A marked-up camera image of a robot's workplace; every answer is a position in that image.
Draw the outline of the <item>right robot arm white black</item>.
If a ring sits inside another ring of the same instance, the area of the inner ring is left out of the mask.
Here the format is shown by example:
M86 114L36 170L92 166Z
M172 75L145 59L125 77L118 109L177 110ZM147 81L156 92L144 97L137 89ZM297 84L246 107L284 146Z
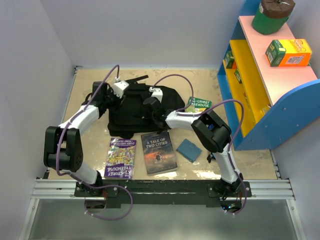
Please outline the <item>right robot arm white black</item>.
M240 122L235 133L232 133L231 128L213 111L214 108L231 102L239 104L241 108ZM245 115L244 106L239 100L227 99L203 112L193 114L178 110L165 110L155 97L147 98L143 104L160 129L184 129L195 132L204 148L215 157L220 168L222 189L227 196L233 197L240 190L244 195L247 193L242 174L237 168L231 150Z

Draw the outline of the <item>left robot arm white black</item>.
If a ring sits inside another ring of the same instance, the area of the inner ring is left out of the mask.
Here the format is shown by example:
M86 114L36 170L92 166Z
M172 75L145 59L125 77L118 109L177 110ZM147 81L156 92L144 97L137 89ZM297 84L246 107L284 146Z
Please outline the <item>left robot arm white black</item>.
M69 120L45 131L44 165L85 185L92 196L99 196L104 184L101 174L84 162L81 135L118 101L108 83L95 81L80 109Z

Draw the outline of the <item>blue leather wallet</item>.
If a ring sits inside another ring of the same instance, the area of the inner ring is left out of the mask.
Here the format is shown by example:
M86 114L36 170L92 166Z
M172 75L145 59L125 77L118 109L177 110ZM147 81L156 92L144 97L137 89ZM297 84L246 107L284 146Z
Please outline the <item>blue leather wallet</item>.
M191 163L194 163L202 153L202 150L188 139L184 139L176 151Z

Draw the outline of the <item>black student backpack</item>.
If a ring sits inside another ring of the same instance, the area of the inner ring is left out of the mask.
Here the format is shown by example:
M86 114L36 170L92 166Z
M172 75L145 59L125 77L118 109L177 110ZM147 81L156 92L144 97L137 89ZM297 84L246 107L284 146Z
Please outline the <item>black student backpack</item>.
M129 87L124 91L122 98L114 105L101 104L99 102L100 81L92 84L92 92L89 93L82 105L90 104L98 107L101 117L108 111L107 128L112 137L131 139L134 134L158 132L161 129L153 122L144 100L151 97L150 85L139 83L139 80L146 79L144 75L137 78L125 80Z

